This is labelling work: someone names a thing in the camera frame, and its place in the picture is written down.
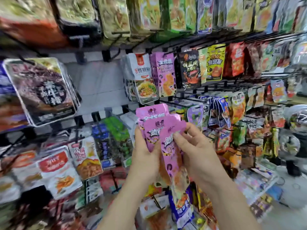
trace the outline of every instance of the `person's right hand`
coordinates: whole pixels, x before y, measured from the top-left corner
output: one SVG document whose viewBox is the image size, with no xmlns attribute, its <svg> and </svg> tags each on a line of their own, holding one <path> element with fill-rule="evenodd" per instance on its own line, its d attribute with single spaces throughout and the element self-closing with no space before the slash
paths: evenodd
<svg viewBox="0 0 307 230">
<path fill-rule="evenodd" d="M 218 185 L 228 177 L 214 148 L 213 143 L 198 130 L 187 123 L 188 134 L 174 133 L 173 139 L 184 152 L 183 163 L 189 176 L 206 192 L 212 185 Z"/>
</svg>

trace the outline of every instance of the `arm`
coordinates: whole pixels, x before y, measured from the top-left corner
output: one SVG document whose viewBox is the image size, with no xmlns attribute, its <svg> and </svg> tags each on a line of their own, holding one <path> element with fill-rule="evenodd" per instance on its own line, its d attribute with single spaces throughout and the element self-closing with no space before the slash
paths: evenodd
<svg viewBox="0 0 307 230">
<path fill-rule="evenodd" d="M 212 143 L 193 124 L 188 134 L 173 138 L 184 152 L 184 165 L 190 177 L 209 196 L 220 230 L 260 230 L 244 195 L 228 177 Z"/>
<path fill-rule="evenodd" d="M 161 145 L 156 143 L 150 153 L 139 128 L 135 130 L 135 148 L 132 165 L 117 197 L 109 207 L 97 230 L 131 229 L 134 217 L 148 186 L 155 182 L 159 172 Z"/>
</svg>

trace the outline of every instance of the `hand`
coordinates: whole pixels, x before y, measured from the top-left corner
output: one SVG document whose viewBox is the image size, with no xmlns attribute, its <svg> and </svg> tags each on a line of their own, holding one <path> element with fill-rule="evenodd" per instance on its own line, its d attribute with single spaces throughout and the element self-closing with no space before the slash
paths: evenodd
<svg viewBox="0 0 307 230">
<path fill-rule="evenodd" d="M 150 153 L 147 149 L 139 127 L 135 129 L 135 147 L 132 152 L 132 164 L 129 174 L 136 177 L 139 182 L 150 185 L 156 181 L 159 173 L 159 158 L 162 154 L 160 141 L 156 142 L 154 150 Z"/>
<path fill-rule="evenodd" d="M 189 176 L 206 192 L 228 177 L 209 139 L 197 127 L 187 123 L 188 134 L 174 133 L 173 139 L 184 152 L 183 163 Z"/>
</svg>

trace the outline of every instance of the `forearm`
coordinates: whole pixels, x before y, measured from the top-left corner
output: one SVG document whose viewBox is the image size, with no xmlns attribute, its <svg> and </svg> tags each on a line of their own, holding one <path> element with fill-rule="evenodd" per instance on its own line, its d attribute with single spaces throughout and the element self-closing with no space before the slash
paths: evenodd
<svg viewBox="0 0 307 230">
<path fill-rule="evenodd" d="M 247 205 L 244 195 L 230 178 L 218 181 L 218 184 L 206 190 L 216 215 L 220 230 L 260 230 Z"/>
<path fill-rule="evenodd" d="M 135 174 L 129 174 L 97 230 L 131 229 L 137 209 L 147 189 L 148 186 L 138 181 Z"/>
</svg>

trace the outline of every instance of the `person's left hand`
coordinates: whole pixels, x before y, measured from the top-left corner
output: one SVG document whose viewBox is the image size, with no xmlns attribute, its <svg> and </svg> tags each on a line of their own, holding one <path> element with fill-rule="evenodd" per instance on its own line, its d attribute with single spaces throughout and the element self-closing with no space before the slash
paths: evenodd
<svg viewBox="0 0 307 230">
<path fill-rule="evenodd" d="M 146 185 L 154 183 L 159 173 L 161 155 L 160 141 L 156 142 L 154 150 L 149 152 L 139 127 L 135 129 L 135 147 L 132 152 L 132 164 L 129 174 Z"/>
</svg>

